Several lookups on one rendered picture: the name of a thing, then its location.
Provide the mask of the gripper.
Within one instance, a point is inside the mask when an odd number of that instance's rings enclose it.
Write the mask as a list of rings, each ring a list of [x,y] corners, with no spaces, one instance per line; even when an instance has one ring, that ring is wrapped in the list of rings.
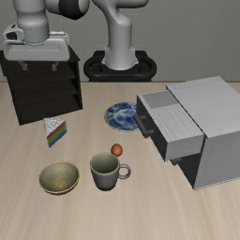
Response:
[[[69,59],[69,35],[65,32],[42,30],[23,31],[16,23],[9,25],[4,33],[4,56],[8,61],[19,61],[22,70],[28,70],[24,61],[56,61],[52,71],[57,71],[59,61]]]

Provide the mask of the rainbow cake wedge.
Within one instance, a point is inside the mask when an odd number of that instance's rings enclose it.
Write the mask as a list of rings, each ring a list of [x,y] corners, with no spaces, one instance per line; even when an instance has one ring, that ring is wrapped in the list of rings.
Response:
[[[62,118],[44,118],[44,128],[49,147],[52,147],[67,133],[66,121]]]

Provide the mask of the grey cabinet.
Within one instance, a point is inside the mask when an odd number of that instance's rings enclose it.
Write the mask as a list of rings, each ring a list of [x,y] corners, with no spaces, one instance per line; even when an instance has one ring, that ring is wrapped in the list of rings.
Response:
[[[219,76],[173,83],[167,89],[204,134],[201,153],[179,162],[192,187],[240,178],[240,93]]]

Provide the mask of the dark slatted rack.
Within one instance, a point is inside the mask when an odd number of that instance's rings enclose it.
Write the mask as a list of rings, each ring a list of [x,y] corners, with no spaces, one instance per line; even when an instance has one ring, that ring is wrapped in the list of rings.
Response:
[[[83,108],[80,58],[72,49],[69,53],[69,60],[59,62],[56,70],[53,62],[28,62],[28,69],[23,70],[0,51],[0,67],[7,78],[20,125]]]

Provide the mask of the blue white plate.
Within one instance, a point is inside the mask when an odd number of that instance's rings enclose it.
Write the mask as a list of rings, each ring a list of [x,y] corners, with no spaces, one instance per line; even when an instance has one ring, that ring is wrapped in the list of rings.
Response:
[[[134,120],[136,104],[133,102],[119,102],[113,104],[104,113],[105,123],[115,130],[131,132],[139,129]]]

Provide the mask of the olive bowl with yellow rim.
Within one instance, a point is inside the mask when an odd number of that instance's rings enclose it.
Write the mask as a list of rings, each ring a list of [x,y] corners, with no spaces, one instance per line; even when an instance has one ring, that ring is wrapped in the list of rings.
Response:
[[[38,175],[39,186],[52,195],[64,195],[74,189],[80,178],[75,164],[55,161],[45,166]]]

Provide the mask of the small orange fruit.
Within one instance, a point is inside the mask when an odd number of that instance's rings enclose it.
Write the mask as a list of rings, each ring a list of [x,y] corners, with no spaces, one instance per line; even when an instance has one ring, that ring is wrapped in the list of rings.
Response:
[[[111,153],[120,157],[123,154],[123,147],[119,143],[115,143],[111,148]]]

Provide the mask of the grey green mug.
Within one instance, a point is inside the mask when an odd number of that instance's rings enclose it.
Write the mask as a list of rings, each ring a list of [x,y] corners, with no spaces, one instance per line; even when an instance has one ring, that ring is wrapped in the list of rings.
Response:
[[[90,170],[95,185],[103,191],[112,190],[118,179],[125,180],[131,175],[127,164],[121,164],[118,157],[111,153],[100,153],[90,160]]]

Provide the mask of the open grey drawer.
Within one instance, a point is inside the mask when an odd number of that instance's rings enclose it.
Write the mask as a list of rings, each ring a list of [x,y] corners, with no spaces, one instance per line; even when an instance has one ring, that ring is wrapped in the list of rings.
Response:
[[[144,138],[152,139],[164,160],[201,152],[202,131],[168,90],[139,94],[134,119]]]

